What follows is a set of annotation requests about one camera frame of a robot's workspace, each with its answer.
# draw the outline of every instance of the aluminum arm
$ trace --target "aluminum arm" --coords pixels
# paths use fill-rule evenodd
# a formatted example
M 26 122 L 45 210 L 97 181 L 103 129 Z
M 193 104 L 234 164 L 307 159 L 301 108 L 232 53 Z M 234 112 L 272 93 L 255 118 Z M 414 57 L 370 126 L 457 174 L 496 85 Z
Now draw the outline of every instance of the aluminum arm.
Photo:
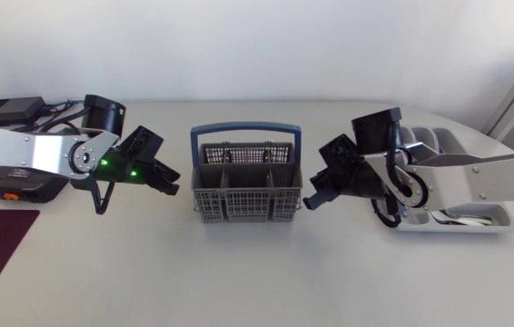
M 383 154 L 365 159 L 397 199 L 426 211 L 465 203 L 514 201 L 514 154 L 479 158 L 467 154 L 438 154 L 424 144 L 409 147 L 416 162 L 399 163 L 397 174 L 412 190 L 404 196 L 390 182 Z
M 118 136 L 99 130 L 82 132 L 97 135 L 24 134 L 0 129 L 0 165 L 87 178 Z

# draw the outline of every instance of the blue handle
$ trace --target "blue handle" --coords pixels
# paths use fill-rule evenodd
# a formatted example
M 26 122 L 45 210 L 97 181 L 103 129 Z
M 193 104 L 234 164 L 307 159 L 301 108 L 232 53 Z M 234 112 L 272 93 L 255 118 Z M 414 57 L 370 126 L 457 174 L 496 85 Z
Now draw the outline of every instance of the blue handle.
M 230 122 L 196 126 L 191 129 L 191 147 L 193 149 L 193 167 L 199 166 L 199 135 L 225 132 L 225 131 L 274 131 L 291 133 L 295 144 L 295 163 L 301 165 L 301 128 L 292 124 L 266 123 L 266 122 Z

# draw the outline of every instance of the black box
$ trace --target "black box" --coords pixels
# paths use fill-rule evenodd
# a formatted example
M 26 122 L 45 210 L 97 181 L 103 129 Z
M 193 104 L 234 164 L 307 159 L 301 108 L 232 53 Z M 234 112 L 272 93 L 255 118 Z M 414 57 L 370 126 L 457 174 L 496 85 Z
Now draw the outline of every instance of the black box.
M 0 199 L 48 203 L 68 181 L 68 178 L 54 173 L 1 166 Z
M 44 106 L 41 96 L 0 99 L 0 126 L 32 124 L 39 118 Z

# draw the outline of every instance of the black wire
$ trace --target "black wire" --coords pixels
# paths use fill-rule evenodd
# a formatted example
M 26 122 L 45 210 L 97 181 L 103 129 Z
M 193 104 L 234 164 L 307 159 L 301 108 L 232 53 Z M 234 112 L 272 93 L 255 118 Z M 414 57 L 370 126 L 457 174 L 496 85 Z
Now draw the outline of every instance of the black wire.
M 38 130 L 39 128 L 44 127 L 45 125 L 50 124 L 53 120 L 55 120 L 55 118 L 59 117 L 64 112 L 71 109 L 74 105 L 79 104 L 81 102 L 82 101 L 69 101 L 68 100 L 68 101 L 60 103 L 60 104 L 48 104 L 41 109 L 41 111 L 42 111 L 41 116 L 48 116 L 48 115 L 52 114 L 53 116 L 49 120 L 47 120 L 46 122 L 44 122 L 42 124 L 31 124 L 31 125 L 26 125 L 26 126 L 20 126 L 20 127 L 12 129 L 12 131 L 14 131 L 14 132 L 34 132 L 34 131 Z M 64 107 L 60 110 L 57 110 L 57 107 L 62 106 L 62 105 Z
M 66 125 L 68 125 L 69 127 L 71 127 L 71 128 L 74 130 L 74 132 L 75 132 L 76 134 L 78 134 L 78 135 L 81 135 L 81 134 L 82 134 L 82 132 L 80 132 L 80 130 L 79 130 L 77 127 L 75 127 L 75 125 L 74 125 L 74 124 L 71 124 L 71 123 L 69 123 L 69 122 L 63 122 L 62 124 L 66 124 Z
M 394 158 L 396 155 L 396 137 L 398 134 L 398 130 L 398 122 L 393 122 L 390 125 L 390 150 L 388 151 L 388 154 L 386 156 L 386 171 L 388 173 L 388 178 L 394 184 L 394 186 L 396 186 L 396 188 L 399 189 L 399 191 L 401 191 L 402 194 L 404 194 L 404 196 L 408 197 L 412 195 L 412 190 L 400 181 L 395 169 L 396 163 L 394 162 Z
M 372 208 L 374 209 L 374 213 L 381 219 L 382 223 L 387 225 L 390 228 L 394 228 L 400 224 L 400 215 L 394 215 L 394 220 L 389 219 L 386 214 L 381 212 L 381 209 L 378 207 L 378 201 L 376 199 L 371 199 Z
M 56 125 L 59 125 L 59 124 L 64 124 L 66 122 L 70 122 L 72 120 L 74 120 L 75 118 L 79 118 L 81 116 L 83 116 L 84 114 L 87 114 L 87 112 L 90 110 L 90 108 L 84 108 L 83 110 L 75 113 L 75 114 L 70 114 L 70 115 L 67 115 L 63 118 L 60 118 L 60 119 L 57 119 L 57 120 L 53 120 L 52 122 L 50 122 L 49 124 L 44 124 L 43 127 L 41 128 L 41 132 L 47 132 L 49 131 L 51 128 L 55 127 Z

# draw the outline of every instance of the white wall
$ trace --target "white wall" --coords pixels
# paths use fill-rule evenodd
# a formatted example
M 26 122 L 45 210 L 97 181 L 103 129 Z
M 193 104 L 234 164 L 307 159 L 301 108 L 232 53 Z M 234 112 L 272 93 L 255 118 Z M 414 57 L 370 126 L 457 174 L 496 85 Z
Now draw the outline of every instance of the white wall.
M 372 100 L 475 128 L 514 0 L 0 0 L 0 98 Z

